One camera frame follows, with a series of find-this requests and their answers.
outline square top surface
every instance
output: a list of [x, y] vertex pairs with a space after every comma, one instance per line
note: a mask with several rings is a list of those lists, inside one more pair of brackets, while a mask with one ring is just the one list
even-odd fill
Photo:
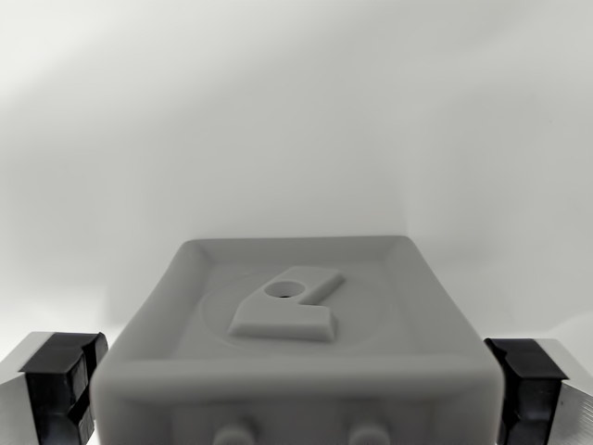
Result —
[[[239, 304], [295, 266], [342, 274], [317, 303], [334, 317], [334, 339], [231, 335]], [[135, 398], [171, 402], [279, 391], [417, 398], [459, 391], [494, 363], [405, 236], [215, 239], [182, 245], [102, 372]]]

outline raised l-shaped feature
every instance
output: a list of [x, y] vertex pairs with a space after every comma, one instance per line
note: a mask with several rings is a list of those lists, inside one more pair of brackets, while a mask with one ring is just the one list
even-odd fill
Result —
[[315, 306], [344, 282], [336, 269], [295, 266], [276, 275], [239, 304], [229, 327], [233, 336], [334, 341], [336, 320]]

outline gray plastic object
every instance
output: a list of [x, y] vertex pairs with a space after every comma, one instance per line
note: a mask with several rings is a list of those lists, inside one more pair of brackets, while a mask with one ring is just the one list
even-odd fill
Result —
[[503, 376], [404, 236], [181, 246], [92, 380], [102, 445], [492, 445]]

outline circular hole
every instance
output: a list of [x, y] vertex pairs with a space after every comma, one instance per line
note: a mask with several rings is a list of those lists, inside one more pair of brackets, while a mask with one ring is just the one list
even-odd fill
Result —
[[266, 294], [279, 299], [289, 299], [305, 292], [305, 287], [296, 281], [279, 281], [272, 283], [265, 289]]

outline black rubber pad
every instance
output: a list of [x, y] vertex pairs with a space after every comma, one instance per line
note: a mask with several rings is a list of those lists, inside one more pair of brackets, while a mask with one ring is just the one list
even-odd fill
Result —
[[531, 338], [487, 338], [485, 343], [505, 375], [498, 445], [546, 445], [566, 375]]
[[55, 333], [20, 369], [40, 445], [84, 445], [95, 430], [89, 382], [107, 353], [99, 334]]

